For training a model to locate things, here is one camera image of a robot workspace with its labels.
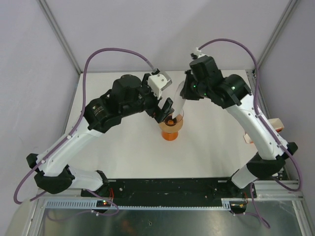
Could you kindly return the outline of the white paper coffee filter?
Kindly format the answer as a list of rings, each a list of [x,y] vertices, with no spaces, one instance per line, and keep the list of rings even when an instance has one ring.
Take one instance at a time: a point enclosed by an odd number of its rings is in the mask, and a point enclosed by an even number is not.
[[[181,93],[182,89],[184,88],[184,85],[185,85],[185,81],[182,81],[178,85],[178,88],[175,92],[175,96],[173,99],[173,106],[172,106],[172,108],[174,109],[173,114],[172,114],[172,118],[175,118],[183,110],[183,107],[184,107],[186,100],[181,97],[180,93]]]

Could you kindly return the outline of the orange glass flask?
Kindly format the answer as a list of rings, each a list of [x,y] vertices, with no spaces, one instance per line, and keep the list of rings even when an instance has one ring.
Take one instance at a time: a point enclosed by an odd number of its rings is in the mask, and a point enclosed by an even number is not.
[[[161,132],[162,137],[167,141],[173,141],[178,137],[178,132],[175,133],[166,133],[164,131]]]

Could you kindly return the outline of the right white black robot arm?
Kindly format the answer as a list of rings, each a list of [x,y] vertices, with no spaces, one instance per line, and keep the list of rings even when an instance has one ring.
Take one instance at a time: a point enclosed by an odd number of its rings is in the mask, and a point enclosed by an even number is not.
[[[184,100],[210,99],[238,121],[257,149],[228,181],[228,194],[239,197],[251,182],[277,173],[298,146],[282,138],[260,109],[255,109],[254,95],[241,76],[224,77],[215,60],[207,55],[194,56],[189,67],[179,96]]]

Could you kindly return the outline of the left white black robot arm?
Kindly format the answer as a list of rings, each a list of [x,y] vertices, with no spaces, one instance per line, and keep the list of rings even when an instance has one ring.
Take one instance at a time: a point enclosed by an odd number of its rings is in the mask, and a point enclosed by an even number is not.
[[[63,135],[42,154],[29,154],[27,163],[34,168],[36,185],[50,194],[69,188],[89,189],[97,196],[108,193],[109,185],[102,171],[85,171],[69,165],[70,160],[85,145],[119,125],[123,118],[146,112],[156,122],[162,122],[173,112],[173,101],[166,99],[159,107],[162,91],[172,83],[166,74],[145,74],[143,79],[123,75],[113,82],[104,95],[85,107],[82,119],[68,135]]]

